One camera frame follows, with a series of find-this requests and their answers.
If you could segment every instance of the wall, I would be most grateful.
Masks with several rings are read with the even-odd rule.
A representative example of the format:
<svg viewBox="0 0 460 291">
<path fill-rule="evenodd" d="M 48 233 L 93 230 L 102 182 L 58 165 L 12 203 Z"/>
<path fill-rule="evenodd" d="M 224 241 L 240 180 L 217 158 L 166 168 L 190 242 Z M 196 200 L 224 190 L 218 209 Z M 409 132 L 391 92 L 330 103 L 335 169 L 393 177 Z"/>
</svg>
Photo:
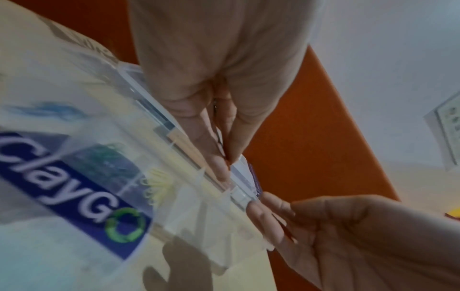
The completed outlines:
<svg viewBox="0 0 460 291">
<path fill-rule="evenodd" d="M 457 0 L 329 0 L 312 40 L 401 199 L 436 211 L 460 207 L 424 121 L 460 91 L 459 13 Z"/>
</svg>

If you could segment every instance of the palm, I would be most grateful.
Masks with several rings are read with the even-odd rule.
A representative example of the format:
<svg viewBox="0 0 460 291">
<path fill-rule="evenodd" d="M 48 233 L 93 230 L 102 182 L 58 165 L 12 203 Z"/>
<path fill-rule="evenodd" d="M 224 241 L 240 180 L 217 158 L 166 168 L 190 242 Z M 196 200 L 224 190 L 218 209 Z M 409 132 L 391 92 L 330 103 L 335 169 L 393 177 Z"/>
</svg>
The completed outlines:
<svg viewBox="0 0 460 291">
<path fill-rule="evenodd" d="M 264 214 L 263 232 L 291 268 L 323 290 L 459 290 L 454 221 L 373 197 L 306 200 L 292 210 L 276 199 L 261 200 L 286 218 L 294 240 Z"/>
</svg>

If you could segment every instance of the orange wall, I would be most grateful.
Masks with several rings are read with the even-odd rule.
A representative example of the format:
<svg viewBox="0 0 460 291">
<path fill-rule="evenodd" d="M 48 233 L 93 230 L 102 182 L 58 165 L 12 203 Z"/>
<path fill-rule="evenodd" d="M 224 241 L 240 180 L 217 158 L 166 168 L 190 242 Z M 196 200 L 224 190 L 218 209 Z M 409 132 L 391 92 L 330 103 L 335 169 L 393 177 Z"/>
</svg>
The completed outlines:
<svg viewBox="0 0 460 291">
<path fill-rule="evenodd" d="M 124 0 L 14 2 L 95 39 L 123 61 L 137 62 Z M 245 156 L 262 188 L 287 201 L 370 193 L 396 198 L 311 48 Z M 269 257 L 280 291 L 315 290 L 276 252 Z"/>
</svg>

